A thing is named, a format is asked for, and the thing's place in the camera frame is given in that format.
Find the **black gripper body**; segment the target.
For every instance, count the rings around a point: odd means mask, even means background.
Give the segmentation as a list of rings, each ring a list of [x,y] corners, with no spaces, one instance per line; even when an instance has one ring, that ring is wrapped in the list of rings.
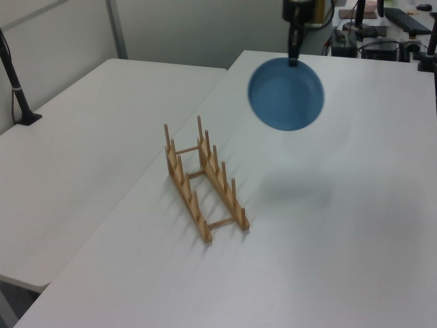
[[[294,27],[303,27],[313,19],[314,0],[283,0],[282,18]]]

